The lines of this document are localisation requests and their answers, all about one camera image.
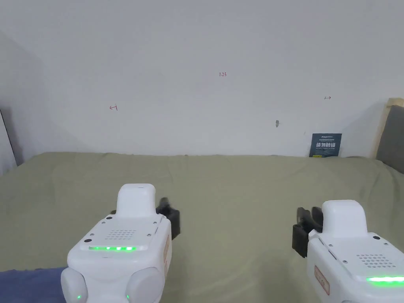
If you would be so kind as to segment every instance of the white wall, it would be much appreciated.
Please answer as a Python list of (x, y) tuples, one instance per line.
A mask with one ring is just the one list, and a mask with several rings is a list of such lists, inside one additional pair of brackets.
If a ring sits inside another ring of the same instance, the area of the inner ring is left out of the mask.
[(311, 134), (326, 132), (343, 133), (341, 156), (368, 156), (383, 104), (404, 95), (402, 0), (0, 7), (0, 106), (20, 160), (307, 156)]

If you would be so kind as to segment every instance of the green led light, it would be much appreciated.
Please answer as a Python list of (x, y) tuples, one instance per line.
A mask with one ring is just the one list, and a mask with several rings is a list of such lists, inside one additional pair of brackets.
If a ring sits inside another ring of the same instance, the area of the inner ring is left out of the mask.
[(373, 277), (366, 280), (369, 282), (404, 282), (404, 277)]
[(128, 246), (128, 247), (100, 247), (100, 246), (90, 246), (89, 250), (136, 250), (136, 247)]

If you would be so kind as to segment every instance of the green cloth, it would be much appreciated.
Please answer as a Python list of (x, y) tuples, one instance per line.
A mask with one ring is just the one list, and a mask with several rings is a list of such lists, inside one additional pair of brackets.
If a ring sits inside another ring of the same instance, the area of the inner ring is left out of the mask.
[(357, 200), (404, 250), (404, 175), (380, 161), (45, 153), (0, 178), (0, 271), (65, 266), (126, 183), (181, 211), (162, 303), (318, 302), (291, 237), (297, 207), (326, 200)]

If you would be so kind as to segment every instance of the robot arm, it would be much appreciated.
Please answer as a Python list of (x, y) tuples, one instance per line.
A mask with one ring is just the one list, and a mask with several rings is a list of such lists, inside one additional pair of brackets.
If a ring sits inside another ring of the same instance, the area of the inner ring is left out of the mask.
[(61, 274), (67, 303), (158, 303), (180, 214), (167, 198), (155, 208), (151, 184), (125, 184), (117, 209), (69, 252)]
[(367, 230), (353, 200), (299, 208), (292, 248), (307, 258), (307, 275), (322, 303), (404, 302), (404, 254)]

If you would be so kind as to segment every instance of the sticker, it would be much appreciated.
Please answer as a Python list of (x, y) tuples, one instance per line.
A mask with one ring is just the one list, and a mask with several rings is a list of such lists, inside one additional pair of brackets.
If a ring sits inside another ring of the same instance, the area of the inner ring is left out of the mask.
[(167, 236), (166, 246), (164, 247), (163, 262), (166, 262), (168, 247), (170, 246), (170, 235)]
[(328, 283), (327, 279), (324, 277), (317, 266), (314, 266), (314, 275), (316, 276), (317, 281), (321, 284), (327, 295), (330, 295), (330, 283)]

